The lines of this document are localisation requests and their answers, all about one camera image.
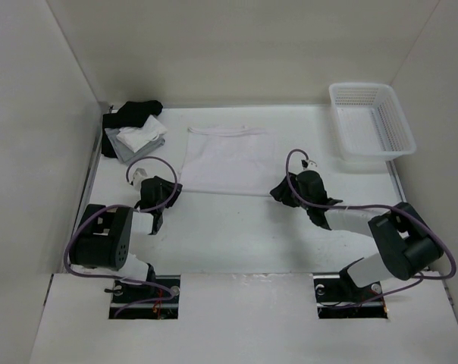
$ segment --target rectangular hole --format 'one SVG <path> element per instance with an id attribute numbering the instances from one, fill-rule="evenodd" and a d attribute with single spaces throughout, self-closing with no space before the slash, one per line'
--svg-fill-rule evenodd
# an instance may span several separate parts
<path id="1" fill-rule="evenodd" d="M 155 280 L 157 284 L 180 289 L 179 276 L 158 276 Z M 150 290 L 149 287 L 133 286 L 124 284 L 120 281 L 114 283 L 116 292 L 111 294 L 111 304 L 109 307 L 109 318 L 114 320 L 174 320 L 178 319 L 178 303 L 180 294 L 169 301 L 157 301 L 160 290 Z M 162 290 L 162 296 L 168 293 Z M 136 304 L 121 311 L 116 317 L 115 313 L 120 307 L 134 301 L 154 299 L 152 302 Z"/>
<path id="2" fill-rule="evenodd" d="M 383 298 L 357 307 L 337 308 L 337 306 L 347 306 L 374 297 L 377 293 L 371 290 L 371 285 L 350 293 L 348 289 L 344 289 L 345 283 L 338 274 L 314 275 L 313 284 L 317 314 L 320 319 L 387 319 Z"/>

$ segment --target white platform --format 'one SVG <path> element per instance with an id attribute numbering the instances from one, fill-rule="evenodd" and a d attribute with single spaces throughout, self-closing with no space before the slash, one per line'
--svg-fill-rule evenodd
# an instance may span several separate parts
<path id="1" fill-rule="evenodd" d="M 153 155 L 165 158 L 178 171 L 184 162 L 189 126 L 268 127 L 278 133 L 281 179 L 287 153 L 299 147 L 318 162 L 329 196 L 348 203 L 399 202 L 385 163 L 351 165 L 338 158 L 328 107 L 168 109 L 158 119 L 169 132 L 166 144 Z M 159 162 L 138 165 L 149 174 L 173 178 Z M 299 155 L 292 166 L 296 173 L 301 171 Z M 102 156 L 90 202 L 134 206 L 140 194 L 125 182 L 125 170 L 117 160 Z M 133 253 L 163 275 L 338 271 L 377 251 L 372 239 L 322 230 L 302 209 L 269 197 L 182 193 L 175 206 L 164 212 L 164 221 L 158 235 L 133 235 L 130 242 Z"/>
<path id="2" fill-rule="evenodd" d="M 272 127 L 279 133 L 281 178 L 286 154 L 300 147 L 318 162 L 329 196 L 399 202 L 384 163 L 349 165 L 338 158 L 329 108 L 171 109 L 159 120 L 170 131 L 155 155 L 177 170 L 189 125 Z M 171 179 L 164 165 L 140 165 Z M 300 170 L 298 158 L 292 166 Z M 101 157 L 90 202 L 133 206 L 139 193 L 124 181 L 124 171 L 118 161 Z M 458 363 L 458 326 L 440 282 L 386 299 L 388 320 L 318 319 L 309 273 L 338 271 L 373 254 L 371 238 L 324 231 L 302 209 L 265 197 L 182 193 L 164 220 L 154 237 L 132 234 L 130 249 L 159 275 L 182 274 L 180 318 L 108 320 L 110 296 L 103 288 L 110 280 L 56 275 L 32 364 Z M 384 290 L 401 284 L 388 281 Z"/>
<path id="3" fill-rule="evenodd" d="M 108 320 L 106 287 L 54 277 L 31 364 L 458 363 L 437 282 L 386 299 L 389 319 L 347 320 L 318 319 L 311 275 L 183 275 L 179 319 L 166 321 Z"/>

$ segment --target white towel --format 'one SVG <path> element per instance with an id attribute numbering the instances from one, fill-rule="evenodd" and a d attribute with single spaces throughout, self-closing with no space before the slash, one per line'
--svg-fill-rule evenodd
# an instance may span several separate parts
<path id="1" fill-rule="evenodd" d="M 167 133 L 167 131 L 167 128 L 160 121 L 156 120 L 153 115 L 150 115 L 143 127 L 122 127 L 116 138 L 136 153 L 146 144 L 157 140 L 159 136 Z"/>
<path id="2" fill-rule="evenodd" d="M 267 196 L 278 184 L 274 134 L 262 128 L 189 128 L 185 191 Z"/>

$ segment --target white wall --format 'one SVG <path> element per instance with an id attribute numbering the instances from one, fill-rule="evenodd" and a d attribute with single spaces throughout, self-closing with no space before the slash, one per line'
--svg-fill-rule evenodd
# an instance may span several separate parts
<path id="1" fill-rule="evenodd" d="M 98 99 L 321 103 L 389 83 L 438 0 L 48 0 Z"/>
<path id="2" fill-rule="evenodd" d="M 0 0 L 0 363 L 28 362 L 99 107 L 44 0 Z"/>
<path id="3" fill-rule="evenodd" d="M 418 144 L 398 161 L 406 197 L 458 263 L 458 0 L 440 1 L 393 86 Z M 458 318 L 458 273 L 448 284 Z"/>

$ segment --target white plastic basket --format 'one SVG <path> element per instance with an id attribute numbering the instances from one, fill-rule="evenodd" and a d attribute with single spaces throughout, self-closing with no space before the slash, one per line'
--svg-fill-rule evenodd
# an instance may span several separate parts
<path id="1" fill-rule="evenodd" d="M 329 87 L 342 156 L 351 162 L 390 161 L 416 143 L 392 87 L 334 83 Z"/>

